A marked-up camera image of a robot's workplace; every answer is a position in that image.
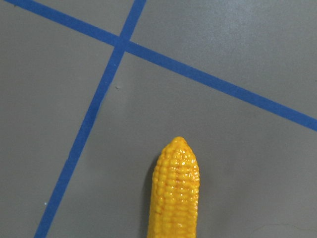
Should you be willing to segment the yellow corn cob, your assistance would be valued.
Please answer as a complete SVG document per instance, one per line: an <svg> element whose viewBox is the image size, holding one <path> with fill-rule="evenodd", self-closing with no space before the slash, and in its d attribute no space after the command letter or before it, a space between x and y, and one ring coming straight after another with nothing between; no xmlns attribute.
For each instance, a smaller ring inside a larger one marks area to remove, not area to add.
<svg viewBox="0 0 317 238"><path fill-rule="evenodd" d="M200 171L193 150L183 137L167 144L156 162L147 237L195 238Z"/></svg>

